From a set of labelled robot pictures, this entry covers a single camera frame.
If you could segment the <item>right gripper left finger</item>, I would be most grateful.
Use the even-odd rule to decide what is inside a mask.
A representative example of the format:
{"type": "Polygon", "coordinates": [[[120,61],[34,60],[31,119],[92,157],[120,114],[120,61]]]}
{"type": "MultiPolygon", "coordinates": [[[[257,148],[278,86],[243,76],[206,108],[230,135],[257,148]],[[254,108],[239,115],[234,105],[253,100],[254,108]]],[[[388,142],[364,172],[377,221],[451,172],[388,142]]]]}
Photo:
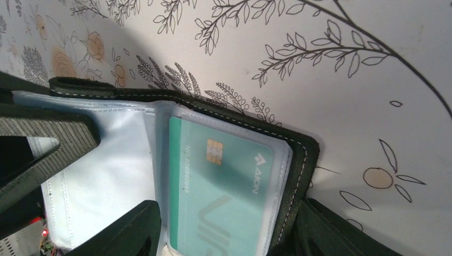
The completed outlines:
{"type": "Polygon", "coordinates": [[[161,228],[158,203],[146,200],[67,255],[157,255],[161,228]]]}

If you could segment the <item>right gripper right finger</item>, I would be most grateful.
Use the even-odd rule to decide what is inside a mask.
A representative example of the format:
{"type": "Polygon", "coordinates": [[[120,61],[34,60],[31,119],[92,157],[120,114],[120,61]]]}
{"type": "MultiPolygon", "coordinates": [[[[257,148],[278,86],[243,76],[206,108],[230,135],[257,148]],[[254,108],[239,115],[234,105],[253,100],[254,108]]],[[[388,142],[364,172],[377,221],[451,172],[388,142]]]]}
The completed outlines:
{"type": "Polygon", "coordinates": [[[300,255],[399,255],[312,198],[302,201],[296,227],[300,255]]]}

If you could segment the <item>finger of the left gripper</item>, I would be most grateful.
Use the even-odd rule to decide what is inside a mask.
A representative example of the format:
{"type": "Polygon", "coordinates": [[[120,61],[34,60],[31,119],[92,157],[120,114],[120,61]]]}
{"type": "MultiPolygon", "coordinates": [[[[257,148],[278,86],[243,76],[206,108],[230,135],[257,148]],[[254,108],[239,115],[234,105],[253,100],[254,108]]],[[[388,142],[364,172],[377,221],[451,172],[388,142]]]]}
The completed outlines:
{"type": "Polygon", "coordinates": [[[99,144],[87,115],[2,103],[1,237],[41,217],[41,184],[99,144]]]}

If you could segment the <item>black leather card holder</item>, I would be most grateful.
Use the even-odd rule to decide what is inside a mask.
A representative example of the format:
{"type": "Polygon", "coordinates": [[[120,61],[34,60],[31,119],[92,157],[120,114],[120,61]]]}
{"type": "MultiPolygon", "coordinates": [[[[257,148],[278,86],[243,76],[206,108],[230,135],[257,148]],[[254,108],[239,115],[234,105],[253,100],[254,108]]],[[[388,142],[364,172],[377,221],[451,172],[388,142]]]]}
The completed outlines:
{"type": "Polygon", "coordinates": [[[88,114],[106,138],[45,183],[50,239],[73,251],[140,199],[155,199],[177,255],[294,255],[296,210],[318,144],[175,91],[14,92],[18,103],[88,114]]]}

